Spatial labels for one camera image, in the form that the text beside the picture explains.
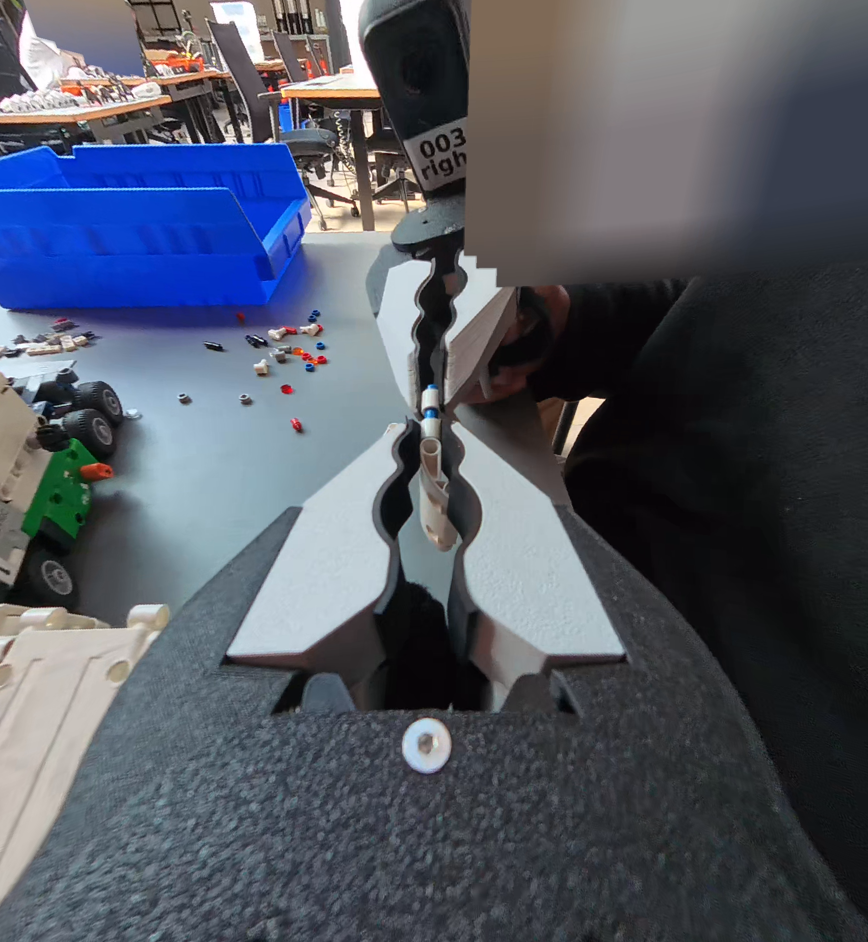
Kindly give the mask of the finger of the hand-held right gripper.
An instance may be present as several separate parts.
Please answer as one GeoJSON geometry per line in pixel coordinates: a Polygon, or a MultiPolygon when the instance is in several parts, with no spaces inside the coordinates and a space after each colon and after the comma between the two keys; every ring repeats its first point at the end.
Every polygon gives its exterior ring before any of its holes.
{"type": "Polygon", "coordinates": [[[423,306],[424,291],[434,275],[433,261],[393,266],[376,319],[395,383],[408,407],[422,406],[424,391],[434,377],[436,322],[423,306]]]}
{"type": "Polygon", "coordinates": [[[476,384],[515,319],[517,288],[463,288],[443,337],[442,404],[455,407],[476,384]]]}

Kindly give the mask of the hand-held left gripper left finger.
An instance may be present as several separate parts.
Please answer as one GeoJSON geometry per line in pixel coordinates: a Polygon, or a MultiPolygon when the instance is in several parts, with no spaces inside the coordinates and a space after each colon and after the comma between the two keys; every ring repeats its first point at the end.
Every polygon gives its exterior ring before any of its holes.
{"type": "Polygon", "coordinates": [[[414,422],[381,437],[309,497],[227,650],[230,661],[337,676],[356,707],[384,705],[386,611],[401,580],[397,535],[412,512],[414,422]]]}

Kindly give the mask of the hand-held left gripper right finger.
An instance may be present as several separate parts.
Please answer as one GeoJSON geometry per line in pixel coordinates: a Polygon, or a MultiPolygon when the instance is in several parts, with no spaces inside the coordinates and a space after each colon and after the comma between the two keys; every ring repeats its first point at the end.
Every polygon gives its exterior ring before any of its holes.
{"type": "Polygon", "coordinates": [[[624,662],[578,546],[556,457],[499,428],[449,432],[449,517],[460,536],[449,628],[465,696],[501,710],[522,677],[624,662]]]}

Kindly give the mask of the lego truck chassis with cab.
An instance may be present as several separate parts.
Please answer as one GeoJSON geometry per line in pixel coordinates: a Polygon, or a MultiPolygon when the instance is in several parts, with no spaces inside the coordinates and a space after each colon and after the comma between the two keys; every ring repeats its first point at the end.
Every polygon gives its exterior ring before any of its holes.
{"type": "Polygon", "coordinates": [[[109,383],[81,383],[73,366],[0,369],[0,602],[77,604],[66,559],[126,414],[109,383]]]}

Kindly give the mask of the person's right forearm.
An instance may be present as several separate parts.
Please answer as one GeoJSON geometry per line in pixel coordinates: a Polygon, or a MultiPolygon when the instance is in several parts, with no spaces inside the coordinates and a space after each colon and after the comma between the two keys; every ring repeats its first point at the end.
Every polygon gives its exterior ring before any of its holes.
{"type": "Polygon", "coordinates": [[[689,279],[666,279],[537,289],[548,306],[555,341],[530,377],[535,400],[613,394],[689,284],[689,279]]]}

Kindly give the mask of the white lego garbage container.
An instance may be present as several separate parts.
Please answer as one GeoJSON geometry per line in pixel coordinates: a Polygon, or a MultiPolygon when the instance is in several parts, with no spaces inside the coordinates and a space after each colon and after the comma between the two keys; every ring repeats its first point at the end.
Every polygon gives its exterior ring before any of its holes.
{"type": "Polygon", "coordinates": [[[170,620],[130,609],[114,628],[63,606],[0,605],[0,896],[60,815],[119,689],[170,620]]]}

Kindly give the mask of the pile of small lego tiles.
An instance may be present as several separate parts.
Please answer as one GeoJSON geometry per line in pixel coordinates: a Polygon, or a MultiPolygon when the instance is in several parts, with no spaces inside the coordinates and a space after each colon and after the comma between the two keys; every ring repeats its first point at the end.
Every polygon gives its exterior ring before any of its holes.
{"type": "Polygon", "coordinates": [[[100,336],[92,329],[84,329],[72,317],[60,316],[39,334],[19,334],[0,344],[0,360],[21,356],[42,357],[74,354],[81,349],[93,347],[100,336]]]}

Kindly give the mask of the person's right hand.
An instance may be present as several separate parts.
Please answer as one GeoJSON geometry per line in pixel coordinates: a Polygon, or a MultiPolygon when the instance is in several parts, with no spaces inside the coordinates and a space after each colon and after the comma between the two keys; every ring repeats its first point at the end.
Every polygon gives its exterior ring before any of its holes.
{"type": "Polygon", "coordinates": [[[561,285],[520,288],[513,320],[500,341],[501,347],[525,348],[531,360],[486,366],[468,395],[469,402],[491,402],[522,392],[530,377],[548,359],[568,325],[570,299],[561,285]]]}

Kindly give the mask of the wooden office desk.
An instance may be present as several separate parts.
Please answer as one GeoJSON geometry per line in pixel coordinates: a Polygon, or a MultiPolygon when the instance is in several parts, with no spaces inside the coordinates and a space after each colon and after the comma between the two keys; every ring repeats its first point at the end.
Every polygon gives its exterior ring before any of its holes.
{"type": "Polygon", "coordinates": [[[355,74],[338,74],[305,82],[291,83],[280,89],[284,100],[304,102],[349,112],[350,140],[353,148],[357,179],[359,218],[364,232],[375,230],[369,151],[365,114],[380,111],[382,99],[371,78],[355,74]]]}

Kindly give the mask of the black office chair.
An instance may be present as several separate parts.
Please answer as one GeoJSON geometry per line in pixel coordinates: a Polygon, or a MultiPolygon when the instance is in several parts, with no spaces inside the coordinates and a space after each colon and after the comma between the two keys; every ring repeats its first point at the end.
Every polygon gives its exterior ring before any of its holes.
{"type": "Polygon", "coordinates": [[[310,206],[317,214],[320,229],[326,231],[326,221],[316,197],[322,196],[328,201],[339,200],[354,206],[351,198],[332,195],[319,186],[310,185],[308,172],[315,171],[319,178],[324,177],[324,164],[333,157],[337,145],[335,135],[318,128],[291,129],[286,134],[280,131],[279,124],[273,125],[271,105],[276,100],[265,102],[261,95],[265,93],[263,79],[252,63],[237,26],[232,23],[213,23],[207,21],[219,57],[227,67],[231,79],[238,88],[240,99],[248,115],[251,140],[254,144],[283,143],[299,171],[304,189],[310,199],[310,206]]]}

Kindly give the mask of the person's black clothing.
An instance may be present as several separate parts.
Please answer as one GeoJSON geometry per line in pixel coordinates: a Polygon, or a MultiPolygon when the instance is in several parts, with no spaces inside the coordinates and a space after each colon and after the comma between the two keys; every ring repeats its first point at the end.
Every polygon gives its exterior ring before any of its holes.
{"type": "Polygon", "coordinates": [[[692,279],[603,401],[575,511],[707,644],[868,920],[868,262],[692,279]]]}

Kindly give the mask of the blue plastic bin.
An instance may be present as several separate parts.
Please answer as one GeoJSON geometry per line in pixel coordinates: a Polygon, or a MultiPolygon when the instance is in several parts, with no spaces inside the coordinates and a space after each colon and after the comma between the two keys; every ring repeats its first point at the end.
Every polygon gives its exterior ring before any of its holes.
{"type": "Polygon", "coordinates": [[[310,223],[284,144],[37,147],[0,157],[0,306],[265,305],[310,223]]]}

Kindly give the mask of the long work table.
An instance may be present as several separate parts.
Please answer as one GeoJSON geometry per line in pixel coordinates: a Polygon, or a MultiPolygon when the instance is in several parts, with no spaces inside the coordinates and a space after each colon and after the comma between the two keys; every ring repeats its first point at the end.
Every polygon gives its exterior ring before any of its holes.
{"type": "Polygon", "coordinates": [[[12,150],[41,143],[63,151],[88,140],[96,144],[144,143],[147,132],[163,120],[162,109],[172,102],[170,96],[161,95],[112,105],[0,111],[0,147],[12,150]]]}

